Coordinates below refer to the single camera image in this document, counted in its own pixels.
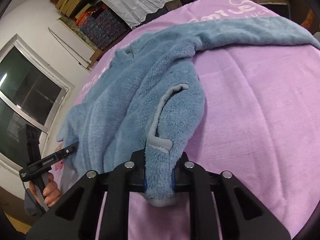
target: metal bolt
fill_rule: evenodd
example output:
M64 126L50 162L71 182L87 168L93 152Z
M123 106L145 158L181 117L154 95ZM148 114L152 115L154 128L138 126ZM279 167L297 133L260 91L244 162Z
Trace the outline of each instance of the metal bolt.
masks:
M128 169L133 168L133 167L134 167L134 162L126 162L126 163L124 164L124 166L125 166L126 168L128 168Z
M193 162L186 162L186 163L184 164L184 166L185 166L186 168L192 169L192 168L195 166L195 164L194 164Z
M230 171L224 171L222 176L226 179L230 179L232 177L232 173Z
M94 178L95 176L97 176L97 172L96 172L96 171L88 171L88 172L87 172L87 177L88 177L89 179L92 179L92 178Z

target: white window frame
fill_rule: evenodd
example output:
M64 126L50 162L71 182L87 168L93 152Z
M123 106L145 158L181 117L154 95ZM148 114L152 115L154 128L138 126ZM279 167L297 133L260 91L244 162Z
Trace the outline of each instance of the white window frame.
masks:
M28 114L23 112L20 108L18 108L14 103L12 103L9 98L7 98L4 93L0 91L0 98L19 116L23 119L27 120L29 123L39 128L42 132L39 138L40 142L40 152L42 152L46 146L48 140L48 134L50 132L51 125L54 121L55 116L58 114L61 105L64 102L64 99L68 97L69 93L73 89L73 85L68 82L65 78L63 78L57 71L55 71L48 63L46 63L36 52L34 52L17 34L14 35L3 47L0 49L0 63L7 56L7 54L11 51L11 49L15 47L18 51L38 70L40 70L47 78L49 78L53 83L55 83L58 87L61 88L61 92L59 93L57 99L55 100L50 113L47 117L47 120L44 125L40 124ZM3 154L0 153L0 160L5 164L9 165L16 171L22 169L22 167Z

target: window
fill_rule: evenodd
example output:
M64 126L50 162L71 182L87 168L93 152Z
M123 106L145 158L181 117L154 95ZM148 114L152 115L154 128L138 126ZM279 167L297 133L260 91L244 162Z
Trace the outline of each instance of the window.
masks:
M21 152L19 128L36 127L43 148L68 91L48 69L18 35L0 51L0 153L21 167L25 166L21 157L27 153Z

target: bed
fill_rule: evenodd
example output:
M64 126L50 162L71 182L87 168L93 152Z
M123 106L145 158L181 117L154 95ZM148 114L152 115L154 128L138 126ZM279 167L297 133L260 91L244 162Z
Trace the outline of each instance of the bed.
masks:
M108 69L115 50L144 32L195 21L276 16L249 0L198 0L171 11L105 53L75 104ZM185 149L189 159L207 171L232 171L293 238L320 197L320 52L311 45L238 45L197 53L193 62L206 104ZM64 172L53 171L68 188L73 182L64 181L70 175ZM129 239L189 239L188 198L178 198L175 206L156 208L131 193Z

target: fuzzy blue garment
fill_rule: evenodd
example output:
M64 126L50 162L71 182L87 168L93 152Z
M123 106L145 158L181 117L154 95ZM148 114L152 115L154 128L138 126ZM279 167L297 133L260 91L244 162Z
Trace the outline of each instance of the fuzzy blue garment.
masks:
M192 63L196 51L228 44L319 42L282 17L225 19L145 33L117 50L110 67L63 122L57 140L79 141L67 159L79 176L113 170L146 148L147 198L173 196L172 169L199 125L205 96Z

